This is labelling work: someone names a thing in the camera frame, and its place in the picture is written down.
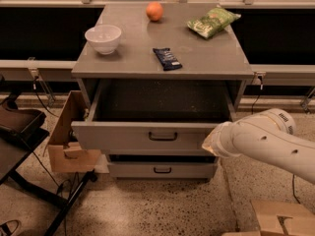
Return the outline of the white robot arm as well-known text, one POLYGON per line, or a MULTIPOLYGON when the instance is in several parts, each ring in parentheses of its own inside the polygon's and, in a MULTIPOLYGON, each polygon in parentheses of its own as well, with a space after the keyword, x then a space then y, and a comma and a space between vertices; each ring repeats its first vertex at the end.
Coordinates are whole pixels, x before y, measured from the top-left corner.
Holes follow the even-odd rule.
POLYGON ((315 143, 294 135, 296 125, 284 110, 272 108, 217 125, 202 148, 215 156, 246 155, 315 183, 315 143))

